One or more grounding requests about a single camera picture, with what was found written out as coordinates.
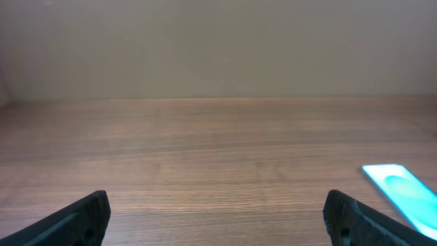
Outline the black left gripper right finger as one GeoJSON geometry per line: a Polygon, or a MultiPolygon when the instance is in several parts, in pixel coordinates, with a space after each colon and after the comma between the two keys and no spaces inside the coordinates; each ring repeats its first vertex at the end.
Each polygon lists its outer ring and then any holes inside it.
{"type": "Polygon", "coordinates": [[[338,190],[328,192],[323,218],[333,246],[436,246],[436,240],[338,190]]]}

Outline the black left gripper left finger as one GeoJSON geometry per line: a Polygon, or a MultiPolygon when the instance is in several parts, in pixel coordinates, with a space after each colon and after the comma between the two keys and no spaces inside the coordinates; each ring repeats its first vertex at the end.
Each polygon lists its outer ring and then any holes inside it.
{"type": "Polygon", "coordinates": [[[101,246],[111,217],[104,190],[1,239],[1,246],[101,246]]]}

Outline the light blue Galaxy smartphone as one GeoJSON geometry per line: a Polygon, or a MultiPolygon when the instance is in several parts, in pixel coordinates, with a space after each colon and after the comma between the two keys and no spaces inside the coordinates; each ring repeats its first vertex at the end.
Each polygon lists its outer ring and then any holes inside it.
{"type": "Polygon", "coordinates": [[[421,234],[436,239],[436,194],[403,165],[362,166],[363,172],[421,234]]]}

